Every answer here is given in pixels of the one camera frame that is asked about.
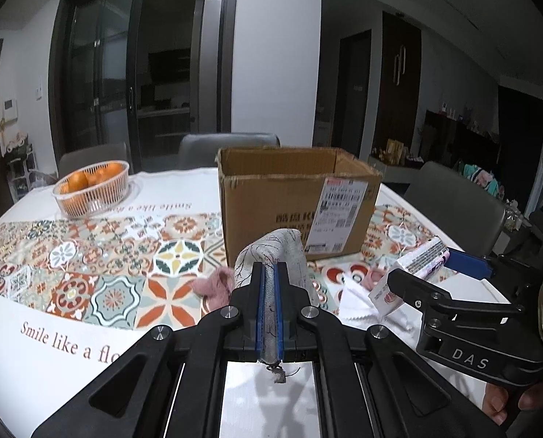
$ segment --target metal screw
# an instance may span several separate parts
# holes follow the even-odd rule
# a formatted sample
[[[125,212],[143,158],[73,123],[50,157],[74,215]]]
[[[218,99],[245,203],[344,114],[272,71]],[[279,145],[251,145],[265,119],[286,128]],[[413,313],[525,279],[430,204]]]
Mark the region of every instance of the metal screw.
[[[436,327],[442,326],[442,321],[437,318],[432,318],[430,321],[428,321],[428,324],[430,325],[430,327],[436,329]]]
[[[383,326],[383,324],[373,324],[373,326],[369,328],[369,331],[375,339],[383,339],[389,336],[389,329]]]
[[[150,330],[150,334],[156,341],[166,339],[168,336],[170,336],[171,332],[172,330],[168,326],[154,326]]]
[[[305,306],[300,310],[300,314],[308,319],[316,318],[320,312],[316,306]]]
[[[239,314],[239,310],[234,306],[223,306],[221,308],[221,316],[223,318],[234,318]]]

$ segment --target round dining table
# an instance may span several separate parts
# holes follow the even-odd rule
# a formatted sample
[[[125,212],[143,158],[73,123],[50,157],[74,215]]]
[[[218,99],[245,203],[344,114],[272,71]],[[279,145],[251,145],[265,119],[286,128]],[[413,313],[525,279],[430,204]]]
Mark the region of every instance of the round dining table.
[[[130,176],[126,198],[87,219],[64,218],[52,187],[31,191],[2,216],[0,418],[16,437],[30,437],[151,327],[180,329],[209,313],[190,282],[226,265],[220,210],[218,172],[209,168]],[[381,185],[361,251],[308,263],[320,307],[338,315],[344,277],[387,269],[434,235],[459,249]],[[437,275],[453,298],[506,303],[485,280]],[[401,309],[419,327],[421,314]],[[294,374],[276,384],[263,364],[228,365],[221,437],[320,436],[312,364],[284,368]],[[437,369],[481,406],[484,383]]]

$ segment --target shipping label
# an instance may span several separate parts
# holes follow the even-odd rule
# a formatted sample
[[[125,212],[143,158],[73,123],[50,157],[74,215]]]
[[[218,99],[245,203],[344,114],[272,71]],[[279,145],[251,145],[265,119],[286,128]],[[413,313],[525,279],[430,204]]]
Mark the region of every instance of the shipping label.
[[[305,253],[340,253],[348,240],[367,191],[366,181],[326,178]]]

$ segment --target orange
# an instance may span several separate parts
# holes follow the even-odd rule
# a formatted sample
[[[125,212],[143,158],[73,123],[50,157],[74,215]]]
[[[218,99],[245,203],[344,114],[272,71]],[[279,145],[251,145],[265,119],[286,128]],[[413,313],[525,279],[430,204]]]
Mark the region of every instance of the orange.
[[[62,201],[62,205],[69,215],[82,215],[83,205],[85,203],[85,197],[83,194],[77,194],[76,196],[69,197]]]
[[[97,184],[107,181],[111,177],[108,175],[105,168],[97,168],[97,171],[95,171],[95,176],[97,177]]]
[[[92,187],[98,184],[97,175],[95,173],[85,172],[85,175],[87,176],[87,182],[89,183],[89,187]]]
[[[119,163],[112,162],[105,167],[105,170],[107,171],[109,177],[113,178],[123,171],[123,167]]]
[[[69,182],[67,184],[70,193],[75,193],[89,187],[87,175],[83,171],[75,171],[71,176],[69,176]]]

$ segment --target white plastic basket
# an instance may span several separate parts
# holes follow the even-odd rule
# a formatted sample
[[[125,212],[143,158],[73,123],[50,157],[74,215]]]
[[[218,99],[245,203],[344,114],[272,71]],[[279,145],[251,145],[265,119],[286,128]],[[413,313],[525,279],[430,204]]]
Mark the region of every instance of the white plastic basket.
[[[124,199],[128,190],[128,171],[130,169],[127,162],[118,160],[104,161],[86,166],[79,171],[94,174],[99,168],[106,168],[110,163],[121,165],[122,172],[95,186],[75,193],[61,194],[61,187],[67,184],[73,173],[68,174],[55,184],[53,196],[64,215],[71,219],[87,217],[112,208]]]

